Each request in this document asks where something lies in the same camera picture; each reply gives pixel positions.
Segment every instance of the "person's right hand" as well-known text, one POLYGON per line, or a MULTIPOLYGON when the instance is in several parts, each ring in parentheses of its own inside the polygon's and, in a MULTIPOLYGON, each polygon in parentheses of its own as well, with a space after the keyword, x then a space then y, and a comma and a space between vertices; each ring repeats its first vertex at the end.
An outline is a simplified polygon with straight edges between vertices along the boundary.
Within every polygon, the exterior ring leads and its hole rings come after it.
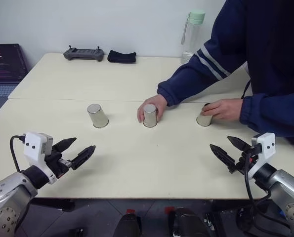
POLYGON ((168 102, 161 94, 158 94, 158 95, 155 95, 149 99, 146 99, 142 103, 142 105, 140 105, 140 107, 138 108, 137 117, 138 117, 139 122, 142 122, 144 120, 143 107, 146 104, 153 104, 154 106, 156 106, 156 108, 158 110, 157 121, 159 121, 163 115, 163 112, 165 111, 165 109, 167 107, 168 102))

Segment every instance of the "laptop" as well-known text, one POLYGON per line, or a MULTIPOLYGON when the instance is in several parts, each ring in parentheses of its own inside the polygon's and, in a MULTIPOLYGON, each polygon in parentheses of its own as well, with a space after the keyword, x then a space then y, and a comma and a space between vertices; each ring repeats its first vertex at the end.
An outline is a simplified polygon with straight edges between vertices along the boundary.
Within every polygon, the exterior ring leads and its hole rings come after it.
POLYGON ((0 44, 0 107, 27 73, 19 44, 0 44))

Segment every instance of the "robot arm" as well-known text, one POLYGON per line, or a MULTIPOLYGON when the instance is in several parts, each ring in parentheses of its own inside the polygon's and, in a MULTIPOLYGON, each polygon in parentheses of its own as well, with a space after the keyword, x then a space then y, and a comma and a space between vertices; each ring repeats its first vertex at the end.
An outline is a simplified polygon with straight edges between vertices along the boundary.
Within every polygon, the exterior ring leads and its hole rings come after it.
POLYGON ((230 173, 238 170, 244 174, 246 159, 250 159, 249 178, 253 178, 260 188, 271 192, 272 200, 284 212, 294 236, 294 177, 284 170, 276 170, 268 163, 275 154, 274 133, 253 137, 252 146, 236 137, 228 139, 236 148, 243 151, 237 164, 222 148, 211 144, 212 152, 227 165, 230 173))
POLYGON ((52 145, 53 138, 43 133, 25 135, 24 155, 31 165, 0 181, 0 237, 12 237, 25 216, 25 210, 38 189, 53 184, 69 168, 80 167, 94 153, 95 146, 85 148, 73 160, 64 160, 62 152, 76 140, 70 138, 52 145))

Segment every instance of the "person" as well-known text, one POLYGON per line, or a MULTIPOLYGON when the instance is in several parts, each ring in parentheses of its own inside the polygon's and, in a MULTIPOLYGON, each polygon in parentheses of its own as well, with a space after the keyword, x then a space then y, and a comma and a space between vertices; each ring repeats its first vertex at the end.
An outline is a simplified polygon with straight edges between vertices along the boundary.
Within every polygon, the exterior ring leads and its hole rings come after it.
POLYGON ((238 120, 294 144, 294 0, 226 0, 211 39, 170 79, 159 83, 158 94, 138 108, 139 122, 145 104, 156 106, 159 121, 167 106, 224 79, 246 61, 253 96, 210 103, 202 115, 238 120))

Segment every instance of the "laptop screen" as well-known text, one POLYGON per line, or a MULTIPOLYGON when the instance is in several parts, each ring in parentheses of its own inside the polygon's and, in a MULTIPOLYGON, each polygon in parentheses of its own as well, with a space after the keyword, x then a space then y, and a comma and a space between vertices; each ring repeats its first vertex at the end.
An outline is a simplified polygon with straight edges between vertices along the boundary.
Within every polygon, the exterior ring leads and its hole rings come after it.
POLYGON ((0 83, 19 83, 27 73, 19 44, 0 44, 0 83))

